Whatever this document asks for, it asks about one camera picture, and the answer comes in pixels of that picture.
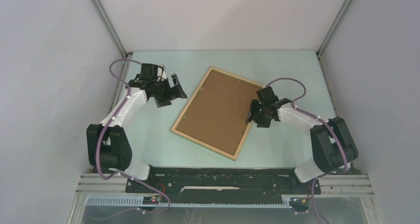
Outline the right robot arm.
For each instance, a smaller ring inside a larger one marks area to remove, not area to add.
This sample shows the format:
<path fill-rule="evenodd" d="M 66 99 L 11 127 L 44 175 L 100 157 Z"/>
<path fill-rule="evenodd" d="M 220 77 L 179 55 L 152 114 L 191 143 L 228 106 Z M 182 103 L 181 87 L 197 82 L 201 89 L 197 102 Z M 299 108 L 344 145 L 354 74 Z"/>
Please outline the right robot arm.
<path fill-rule="evenodd" d="M 343 168 L 359 153 L 345 120 L 339 116 L 323 118 L 297 107 L 290 99 L 279 99 L 268 86 L 257 91 L 252 100 L 247 122 L 269 128 L 271 121 L 285 122 L 306 132 L 311 139 L 312 157 L 292 170 L 288 187 L 294 193 L 303 192 L 308 181 Z"/>

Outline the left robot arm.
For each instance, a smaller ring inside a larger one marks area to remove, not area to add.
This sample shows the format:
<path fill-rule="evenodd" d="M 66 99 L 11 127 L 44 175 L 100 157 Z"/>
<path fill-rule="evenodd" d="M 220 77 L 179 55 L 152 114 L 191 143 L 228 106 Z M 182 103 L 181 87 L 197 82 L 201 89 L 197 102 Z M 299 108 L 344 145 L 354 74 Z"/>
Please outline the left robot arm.
<path fill-rule="evenodd" d="M 152 192 L 157 180 L 150 175 L 152 166 L 133 157 L 132 147 L 125 129 L 134 115 L 150 98 L 154 98 L 158 108 L 169 106 L 178 98 L 187 95 L 182 89 L 178 76 L 167 77 L 162 65 L 140 63 L 141 69 L 135 78 L 126 82 L 113 74 L 125 87 L 123 97 L 110 114 L 98 124 L 90 124 L 86 130 L 89 163 L 96 167 L 103 179 L 104 170 L 118 172 L 138 179 L 137 185 L 144 192 Z"/>

